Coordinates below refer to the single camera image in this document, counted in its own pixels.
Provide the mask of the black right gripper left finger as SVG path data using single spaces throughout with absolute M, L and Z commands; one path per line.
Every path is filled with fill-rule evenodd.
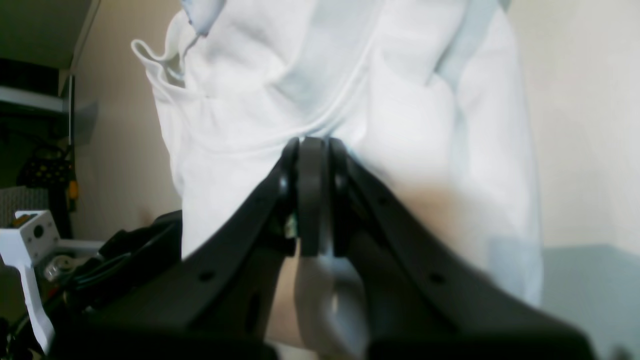
M 52 360 L 276 360 L 265 344 L 284 260 L 326 235 L 327 140 L 291 139 L 232 217 L 187 259 L 84 323 Z

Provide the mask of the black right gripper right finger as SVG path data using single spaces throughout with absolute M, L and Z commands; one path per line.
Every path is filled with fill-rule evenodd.
M 365 289 L 368 360 L 592 360 L 587 337 L 448 249 L 339 139 L 327 141 L 334 255 Z

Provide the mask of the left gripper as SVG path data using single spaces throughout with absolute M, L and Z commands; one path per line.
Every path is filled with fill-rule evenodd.
M 119 230 L 92 256 L 58 253 L 39 267 L 38 287 L 54 339 L 44 353 L 34 337 L 28 313 L 10 323 L 1 319 L 3 360 L 140 360 L 141 355 L 99 341 L 73 323 L 140 287 L 178 262 L 181 257 L 180 212 L 156 219 L 148 227 Z

